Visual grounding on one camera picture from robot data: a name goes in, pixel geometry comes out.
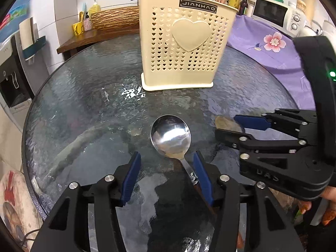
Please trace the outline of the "right hand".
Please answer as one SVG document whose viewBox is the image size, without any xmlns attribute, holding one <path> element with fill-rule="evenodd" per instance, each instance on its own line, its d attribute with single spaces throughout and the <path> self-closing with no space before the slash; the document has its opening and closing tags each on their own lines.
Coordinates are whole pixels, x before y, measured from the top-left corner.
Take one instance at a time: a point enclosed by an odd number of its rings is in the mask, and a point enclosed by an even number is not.
<svg viewBox="0 0 336 252">
<path fill-rule="evenodd" d="M 329 200 L 330 204 L 325 213 L 322 216 L 322 224 L 328 225 L 333 219 L 335 219 L 335 187 L 327 186 L 320 195 L 322 198 Z M 299 211 L 304 214 L 311 209 L 311 201 L 298 201 Z"/>
</svg>

